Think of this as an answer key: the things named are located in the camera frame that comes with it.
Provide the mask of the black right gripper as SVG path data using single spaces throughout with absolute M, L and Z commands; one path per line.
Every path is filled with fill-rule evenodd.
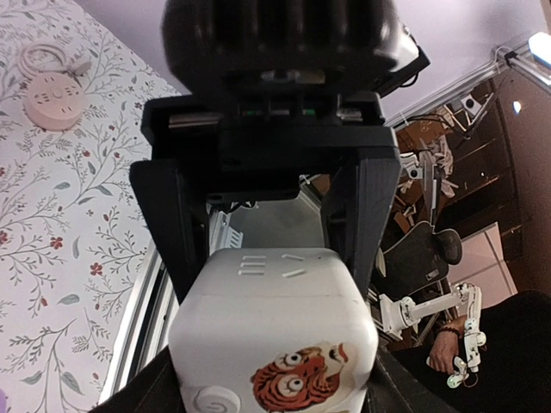
M 209 252 L 206 200 L 292 199 L 304 175 L 328 175 L 320 217 L 360 294 L 368 295 L 401 165 L 374 68 L 177 68 L 189 94 L 149 101 L 150 160 L 129 179 L 183 302 Z

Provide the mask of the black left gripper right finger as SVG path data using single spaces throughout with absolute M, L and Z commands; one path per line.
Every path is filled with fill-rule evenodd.
M 389 353 L 378 352 L 367 383 L 363 411 L 370 413 L 456 413 L 428 391 Z

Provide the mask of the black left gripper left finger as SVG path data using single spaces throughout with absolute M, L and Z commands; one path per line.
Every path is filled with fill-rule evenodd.
M 164 348 L 124 388 L 91 413 L 183 413 L 170 351 Z

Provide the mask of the white cube socket adapter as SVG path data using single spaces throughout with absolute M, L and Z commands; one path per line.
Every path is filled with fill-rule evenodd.
M 214 252 L 170 327 L 188 412 L 358 412 L 378 334 L 325 248 Z

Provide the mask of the purple power strip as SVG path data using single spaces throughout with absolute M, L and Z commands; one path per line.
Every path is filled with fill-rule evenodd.
M 7 413 L 9 409 L 8 397 L 3 389 L 0 389 L 0 413 Z

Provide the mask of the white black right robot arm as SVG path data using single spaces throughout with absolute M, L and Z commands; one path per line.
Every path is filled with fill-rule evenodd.
M 169 1 L 162 37 L 188 94 L 145 104 L 129 179 L 177 298 L 208 206 L 291 200 L 306 175 L 331 178 L 325 246 L 367 292 L 401 170 L 380 100 L 430 62 L 393 2 Z

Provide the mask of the person hand background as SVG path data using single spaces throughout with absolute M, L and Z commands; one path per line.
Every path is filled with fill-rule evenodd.
M 455 373 L 454 359 L 458 355 L 458 336 L 451 331 L 441 331 L 431 348 L 429 366 L 440 373 L 452 375 Z

